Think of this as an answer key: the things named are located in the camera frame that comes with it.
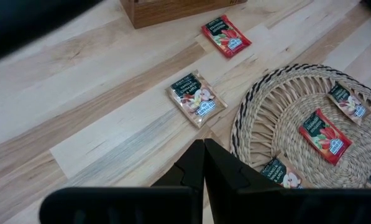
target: wood grain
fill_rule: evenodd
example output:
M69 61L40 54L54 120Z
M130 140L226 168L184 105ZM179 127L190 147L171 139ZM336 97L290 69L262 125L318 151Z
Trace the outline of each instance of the wood grain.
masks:
M0 178L0 223L61 187L66 177L51 153L44 152Z
M27 162L125 104L204 55L193 44L170 60L0 145L0 176Z
M204 0L204 1L128 1L121 0L135 28L151 26L161 22L179 19L198 13L243 3L246 0Z
M200 32L221 14L253 42L231 59ZM57 188L151 185L195 139L229 149L245 92L288 63L371 86L371 12L358 0L249 0L135 30L104 1L0 61L0 223L38 223ZM164 90L195 69L228 104L201 129Z

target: woven straw trivet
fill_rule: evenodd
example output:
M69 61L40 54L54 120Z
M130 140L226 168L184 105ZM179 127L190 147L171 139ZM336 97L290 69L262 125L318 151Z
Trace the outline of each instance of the woven straw trivet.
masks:
M371 107L369 87L324 65L288 65L262 77L246 93L235 117L233 155L260 171L281 151L316 187L363 187L371 173L371 114L361 126L342 114L326 96L339 80ZM298 131L317 108L353 141L336 166Z

